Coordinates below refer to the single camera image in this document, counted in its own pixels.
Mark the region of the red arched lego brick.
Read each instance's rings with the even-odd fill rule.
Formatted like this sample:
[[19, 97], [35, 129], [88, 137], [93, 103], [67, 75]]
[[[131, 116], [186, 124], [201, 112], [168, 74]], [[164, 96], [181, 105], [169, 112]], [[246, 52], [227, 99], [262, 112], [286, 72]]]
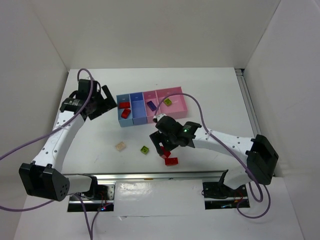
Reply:
[[160, 148], [161, 148], [161, 150], [163, 152], [163, 154], [160, 157], [163, 158], [163, 159], [169, 158], [170, 155], [171, 155], [171, 152], [167, 151], [163, 146], [161, 146]]

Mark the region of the red rectangular lego brick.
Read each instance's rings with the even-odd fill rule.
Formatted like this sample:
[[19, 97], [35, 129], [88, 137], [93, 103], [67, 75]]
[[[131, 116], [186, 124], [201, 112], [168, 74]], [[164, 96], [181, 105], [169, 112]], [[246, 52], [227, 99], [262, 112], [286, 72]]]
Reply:
[[164, 159], [164, 163], [166, 166], [175, 166], [179, 164], [179, 160], [177, 157], [168, 157]]

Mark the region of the small green lego brick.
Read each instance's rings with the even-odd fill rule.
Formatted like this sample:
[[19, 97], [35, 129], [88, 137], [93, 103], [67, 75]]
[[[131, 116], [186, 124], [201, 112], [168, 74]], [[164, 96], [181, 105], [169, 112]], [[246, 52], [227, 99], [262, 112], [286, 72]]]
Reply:
[[141, 152], [142, 154], [144, 154], [144, 155], [148, 154], [149, 151], [150, 151], [150, 149], [149, 149], [147, 146], [145, 146], [145, 145], [143, 145], [142, 148], [140, 149], [140, 152]]

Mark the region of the purple lego brick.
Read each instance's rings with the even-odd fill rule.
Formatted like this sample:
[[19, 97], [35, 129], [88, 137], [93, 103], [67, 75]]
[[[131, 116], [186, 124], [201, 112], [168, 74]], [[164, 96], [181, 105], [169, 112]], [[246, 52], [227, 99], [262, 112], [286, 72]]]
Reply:
[[155, 111], [157, 109], [156, 105], [151, 100], [148, 101], [146, 104], [150, 108], [151, 111]]

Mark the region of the lime green lego brick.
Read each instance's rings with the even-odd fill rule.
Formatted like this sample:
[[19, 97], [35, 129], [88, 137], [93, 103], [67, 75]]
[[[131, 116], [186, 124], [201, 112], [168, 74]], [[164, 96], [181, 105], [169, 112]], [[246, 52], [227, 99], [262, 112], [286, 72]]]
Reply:
[[169, 98], [166, 98], [163, 102], [164, 102], [164, 104], [166, 106], [171, 106], [172, 105], [172, 101]]

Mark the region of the red lego brick small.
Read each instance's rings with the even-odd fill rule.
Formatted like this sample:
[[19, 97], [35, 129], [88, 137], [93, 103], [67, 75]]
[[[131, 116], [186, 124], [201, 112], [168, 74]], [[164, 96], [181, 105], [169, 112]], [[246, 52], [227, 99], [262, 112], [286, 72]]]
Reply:
[[130, 109], [131, 108], [131, 104], [129, 101], [123, 101], [123, 102], [120, 102], [118, 104], [118, 108], [119, 109]]

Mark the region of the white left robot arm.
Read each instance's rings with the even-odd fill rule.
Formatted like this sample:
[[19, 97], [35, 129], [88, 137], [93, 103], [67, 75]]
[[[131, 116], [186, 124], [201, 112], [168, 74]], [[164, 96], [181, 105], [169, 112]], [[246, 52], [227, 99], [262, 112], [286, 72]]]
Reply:
[[93, 198], [98, 180], [90, 174], [63, 175], [67, 152], [87, 119], [93, 120], [117, 107], [110, 90], [96, 80], [80, 79], [78, 89], [66, 98], [59, 109], [52, 134], [31, 163], [23, 163], [19, 175], [29, 196], [62, 201], [67, 195], [82, 193]]

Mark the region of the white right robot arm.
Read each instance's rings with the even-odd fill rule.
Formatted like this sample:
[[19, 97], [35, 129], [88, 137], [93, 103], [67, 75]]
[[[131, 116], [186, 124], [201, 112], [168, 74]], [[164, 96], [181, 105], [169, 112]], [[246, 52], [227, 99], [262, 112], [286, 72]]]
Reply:
[[157, 130], [149, 137], [161, 157], [177, 147], [211, 150], [234, 157], [240, 164], [221, 176], [222, 185], [236, 190], [251, 181], [265, 186], [271, 183], [279, 155], [265, 136], [234, 136], [192, 121], [181, 125], [163, 113], [153, 121]]

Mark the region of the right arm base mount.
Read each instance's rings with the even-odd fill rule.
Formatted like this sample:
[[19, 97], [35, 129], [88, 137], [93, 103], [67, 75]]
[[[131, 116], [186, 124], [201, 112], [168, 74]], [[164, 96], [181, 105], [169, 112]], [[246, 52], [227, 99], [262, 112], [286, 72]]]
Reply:
[[205, 210], [224, 210], [249, 208], [250, 201], [247, 188], [241, 185], [237, 189], [231, 189], [224, 185], [226, 171], [200, 171], [202, 179], [201, 195], [204, 198]]

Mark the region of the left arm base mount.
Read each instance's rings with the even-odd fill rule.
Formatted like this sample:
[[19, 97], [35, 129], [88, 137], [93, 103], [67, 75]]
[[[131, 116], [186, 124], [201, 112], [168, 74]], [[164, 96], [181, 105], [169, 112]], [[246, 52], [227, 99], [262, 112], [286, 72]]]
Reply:
[[[87, 212], [113, 212], [115, 199], [116, 184], [114, 182], [98, 183], [97, 189], [93, 195], [81, 193], [80, 198], [83, 201], [85, 210]], [[75, 197], [70, 196], [67, 206], [69, 213], [82, 213], [83, 207], [81, 201]]]

